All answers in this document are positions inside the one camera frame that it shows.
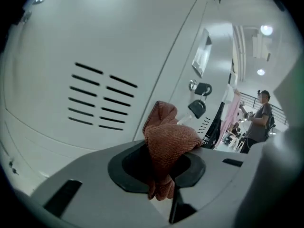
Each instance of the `man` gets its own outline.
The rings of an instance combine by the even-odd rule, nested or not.
[[[257,94],[258,99],[262,105],[253,116],[250,116],[247,119],[252,123],[245,135],[245,142],[241,153],[248,153],[253,144],[265,141],[266,126],[271,115],[271,105],[268,103],[270,94],[266,90],[263,90],[262,92],[258,91]],[[243,113],[247,114],[243,106],[240,108]]]

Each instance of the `black pants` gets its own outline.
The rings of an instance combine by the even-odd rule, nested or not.
[[[243,145],[243,148],[241,150],[241,153],[248,154],[251,146],[254,145],[255,143],[257,143],[257,141],[255,141],[253,139],[246,138],[245,142],[244,142],[244,145]]]

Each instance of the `gray t-shirt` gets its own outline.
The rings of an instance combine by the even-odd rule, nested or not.
[[[265,103],[254,114],[254,118],[262,118],[263,115],[270,116],[270,114],[271,114],[271,106],[269,103]],[[248,128],[245,138],[253,139],[257,142],[263,142],[265,140],[265,135],[266,135],[266,126],[260,126],[252,122],[250,127]]]

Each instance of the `red towel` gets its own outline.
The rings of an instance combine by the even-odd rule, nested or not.
[[[176,114],[174,105],[158,101],[142,130],[154,170],[154,178],[148,181],[149,199],[173,198],[174,182],[169,175],[172,167],[181,155],[202,144],[194,129],[176,125]]]

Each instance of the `railing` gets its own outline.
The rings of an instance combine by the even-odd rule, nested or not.
[[[245,105],[248,105],[249,107],[251,107],[255,110],[258,110],[262,105],[261,103],[259,103],[258,98],[255,98],[253,96],[250,96],[250,95],[247,95],[244,93],[241,93],[241,101],[244,101]],[[272,104],[270,104],[270,105],[271,105],[271,111],[275,118],[275,121],[278,121],[278,122],[288,126],[288,122],[286,120],[286,116],[285,116],[283,110]]]

